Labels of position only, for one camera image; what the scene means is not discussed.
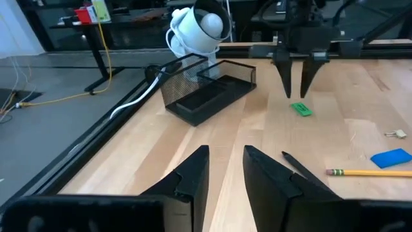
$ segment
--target desk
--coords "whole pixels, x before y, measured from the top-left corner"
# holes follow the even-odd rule
[[[166,13],[167,11],[166,8],[159,8],[156,10],[163,11],[164,13]],[[101,23],[102,29],[105,29],[107,27],[152,28],[155,26],[163,27],[169,24],[168,20],[163,20],[163,19],[150,20],[150,21],[134,21],[136,17],[146,12],[148,12],[147,9],[146,10],[131,10],[129,14],[126,14],[126,15],[113,15],[111,18],[111,21]],[[93,57],[96,60],[100,73],[102,74],[102,78],[90,84],[84,89],[85,92],[91,92],[91,93],[97,86],[100,86],[101,84],[106,82],[110,77],[110,73],[108,72],[106,65],[104,64],[104,61],[102,59],[102,55],[99,52],[98,44],[100,44],[101,38],[100,38],[100,33],[99,32],[96,33],[95,31],[97,27],[98,27],[97,23],[80,24],[80,25],[55,25],[55,26],[50,27],[51,29],[79,28],[80,30],[83,31],[83,34],[86,36],[86,40],[93,54]],[[111,43],[110,42],[111,36],[108,33],[104,33],[104,38],[106,40],[106,44],[108,44],[109,46],[109,44]],[[124,70],[124,67],[113,69],[111,72],[112,77],[118,74],[119,72],[121,72],[122,70]]]
[[[302,63],[294,63],[292,98],[269,60],[236,60],[257,66],[257,88],[197,128],[165,111],[155,93],[77,173],[61,193],[138,195],[202,144],[210,146],[210,181],[204,231],[255,231],[243,179],[242,155],[253,145],[291,168],[291,153],[343,198],[412,200],[412,179],[327,177],[327,168],[378,169],[369,158],[404,148],[412,135],[412,61],[332,60],[300,99]],[[300,117],[290,104],[303,101],[314,114]],[[391,169],[411,170],[412,163]]]

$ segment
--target green object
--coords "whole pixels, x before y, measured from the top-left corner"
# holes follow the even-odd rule
[[[297,102],[291,104],[293,109],[295,109],[302,117],[306,117],[312,114],[312,111],[309,110],[303,103]]]

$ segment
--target blue eraser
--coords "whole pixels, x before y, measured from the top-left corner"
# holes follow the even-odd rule
[[[412,160],[412,155],[403,150],[402,148],[376,154],[371,157],[374,162],[380,168],[387,168],[397,164],[403,164]]]

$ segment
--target black mesh basket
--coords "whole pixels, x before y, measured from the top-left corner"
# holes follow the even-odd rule
[[[173,73],[168,66],[181,65]],[[218,113],[256,87],[256,67],[189,54],[158,68],[167,110],[193,126]]]

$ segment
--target gray floor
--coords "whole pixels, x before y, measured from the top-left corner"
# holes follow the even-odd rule
[[[173,59],[169,52],[116,52],[111,54],[113,66],[147,66]],[[18,57],[25,66],[25,58]],[[82,90],[100,78],[96,68],[36,68],[39,66],[96,67],[90,53],[55,53],[29,57],[31,82],[43,95],[32,102],[44,102]],[[0,60],[0,88],[12,88],[16,74],[9,59]],[[19,75],[20,87],[24,76]],[[126,69],[117,74],[108,91],[95,96],[33,106],[11,111],[13,119],[0,124],[0,205],[23,187],[56,156],[82,135],[103,114],[144,78],[144,71]]]

